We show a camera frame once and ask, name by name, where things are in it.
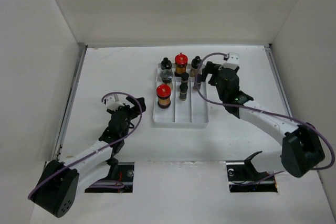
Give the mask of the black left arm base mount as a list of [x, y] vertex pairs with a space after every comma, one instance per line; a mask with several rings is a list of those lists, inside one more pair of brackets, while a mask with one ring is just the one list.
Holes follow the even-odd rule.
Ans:
[[93, 183], [92, 185], [90, 185], [90, 187], [112, 189], [123, 188], [124, 183], [122, 182], [122, 177], [116, 178], [117, 172], [119, 170], [119, 161], [116, 158], [112, 157], [106, 161], [106, 164], [109, 166], [107, 176]]

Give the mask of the black knob salt grinder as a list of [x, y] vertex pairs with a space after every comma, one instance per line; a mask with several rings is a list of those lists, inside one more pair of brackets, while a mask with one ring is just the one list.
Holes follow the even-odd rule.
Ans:
[[171, 61], [167, 58], [164, 57], [163, 60], [160, 63], [160, 69], [163, 70], [171, 70], [172, 69], [172, 63]]

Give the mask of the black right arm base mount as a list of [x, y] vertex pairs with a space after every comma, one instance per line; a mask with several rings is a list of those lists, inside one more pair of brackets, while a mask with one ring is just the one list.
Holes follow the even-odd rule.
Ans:
[[257, 151], [245, 158], [244, 160], [226, 161], [227, 176], [230, 185], [247, 186], [247, 184], [259, 185], [262, 182], [274, 183], [274, 178], [263, 178], [270, 176], [268, 172], [258, 172], [252, 160], [254, 157], [262, 153]]

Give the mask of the black knob pepper grinder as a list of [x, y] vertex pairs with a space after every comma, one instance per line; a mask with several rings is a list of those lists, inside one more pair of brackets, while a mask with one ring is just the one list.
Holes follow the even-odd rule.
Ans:
[[201, 58], [200, 56], [196, 56], [192, 61], [191, 61], [191, 69], [190, 69], [190, 76], [195, 77], [195, 73], [197, 72], [197, 69], [201, 63]]

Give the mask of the red cap sauce bottle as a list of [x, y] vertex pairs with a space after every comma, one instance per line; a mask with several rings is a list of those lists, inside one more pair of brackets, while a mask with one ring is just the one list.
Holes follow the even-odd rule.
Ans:
[[180, 77], [181, 74], [186, 72], [187, 63], [187, 55], [180, 52], [178, 55], [175, 56], [175, 75], [177, 77]]

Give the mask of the small dark spice bottle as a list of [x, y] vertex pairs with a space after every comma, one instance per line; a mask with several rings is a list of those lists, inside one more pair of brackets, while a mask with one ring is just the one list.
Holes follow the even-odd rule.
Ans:
[[201, 85], [202, 85], [202, 81], [203, 80], [203, 77], [201, 74], [198, 74], [195, 76], [195, 81], [194, 81], [194, 86], [193, 86], [193, 89], [194, 90], [199, 90], [201, 88]]

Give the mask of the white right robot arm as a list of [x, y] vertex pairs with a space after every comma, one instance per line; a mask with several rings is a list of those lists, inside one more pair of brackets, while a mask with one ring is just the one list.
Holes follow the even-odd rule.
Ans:
[[240, 90], [237, 71], [209, 61], [197, 80], [205, 82], [209, 77], [208, 84], [216, 88], [220, 104], [229, 114], [256, 126], [281, 145], [280, 159], [285, 171], [299, 178], [314, 169], [325, 159], [314, 128], [288, 116], [267, 112]]

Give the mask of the clear lid salt grinder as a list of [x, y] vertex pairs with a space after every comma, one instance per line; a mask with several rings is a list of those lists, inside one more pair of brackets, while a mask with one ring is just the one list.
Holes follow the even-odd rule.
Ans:
[[169, 86], [171, 89], [173, 88], [173, 72], [169, 69], [162, 70], [160, 73], [160, 77], [162, 83]]

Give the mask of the red cap sauce jar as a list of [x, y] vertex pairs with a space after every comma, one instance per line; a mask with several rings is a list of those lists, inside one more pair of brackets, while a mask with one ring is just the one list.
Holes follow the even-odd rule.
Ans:
[[156, 88], [157, 104], [162, 109], [167, 109], [171, 104], [171, 88], [161, 84]]

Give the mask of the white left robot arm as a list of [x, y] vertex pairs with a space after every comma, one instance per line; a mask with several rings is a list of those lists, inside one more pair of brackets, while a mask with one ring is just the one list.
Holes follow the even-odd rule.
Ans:
[[142, 119], [145, 99], [126, 96], [128, 104], [116, 101], [107, 107], [110, 121], [95, 143], [80, 154], [65, 161], [53, 159], [44, 168], [28, 199], [56, 218], [63, 217], [76, 196], [95, 186], [100, 179], [113, 181], [118, 175], [115, 156], [125, 139], [138, 127], [132, 120]]

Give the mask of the small black cap spice bottle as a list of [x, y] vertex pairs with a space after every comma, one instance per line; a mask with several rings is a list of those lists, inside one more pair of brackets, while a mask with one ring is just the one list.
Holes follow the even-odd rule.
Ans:
[[179, 90], [180, 90], [179, 99], [181, 101], [185, 101], [187, 98], [187, 91], [188, 91], [187, 83], [181, 83], [179, 86]]
[[188, 85], [189, 74], [184, 72], [181, 74], [181, 84]]

